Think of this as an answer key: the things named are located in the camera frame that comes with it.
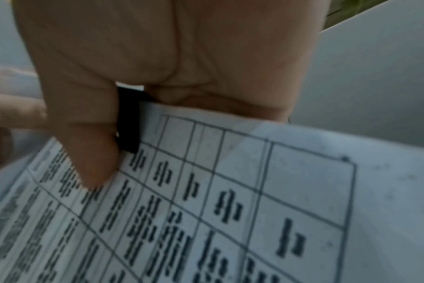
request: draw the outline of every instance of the paper sheet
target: paper sheet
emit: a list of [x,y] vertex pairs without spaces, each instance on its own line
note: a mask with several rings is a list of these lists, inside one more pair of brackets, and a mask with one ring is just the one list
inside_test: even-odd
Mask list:
[[424,282],[424,150],[149,104],[92,192],[50,141],[0,202],[1,282]]

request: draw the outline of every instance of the human palm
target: human palm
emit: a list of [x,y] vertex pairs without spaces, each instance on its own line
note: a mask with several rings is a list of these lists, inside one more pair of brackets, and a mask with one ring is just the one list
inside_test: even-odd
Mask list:
[[157,101],[286,120],[328,0],[16,0],[51,129],[85,185],[116,168],[115,82]]

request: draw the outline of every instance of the black object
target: black object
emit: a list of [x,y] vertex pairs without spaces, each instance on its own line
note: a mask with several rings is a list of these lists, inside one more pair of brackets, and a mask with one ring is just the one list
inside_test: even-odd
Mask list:
[[126,87],[117,87],[119,94],[119,115],[117,117],[116,141],[120,150],[137,153],[140,142],[141,101],[154,101],[148,93]]

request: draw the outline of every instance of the gray wall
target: gray wall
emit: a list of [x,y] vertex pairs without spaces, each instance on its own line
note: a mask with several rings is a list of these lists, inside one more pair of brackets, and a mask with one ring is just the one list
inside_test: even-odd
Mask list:
[[[0,64],[32,66],[4,0]],[[322,32],[292,122],[424,146],[424,0],[389,0]]]

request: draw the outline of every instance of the white paper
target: white paper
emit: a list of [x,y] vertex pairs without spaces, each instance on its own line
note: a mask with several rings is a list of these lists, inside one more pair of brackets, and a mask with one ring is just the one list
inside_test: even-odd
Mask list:
[[424,283],[424,150],[149,104],[92,192],[50,141],[0,202],[0,282]]

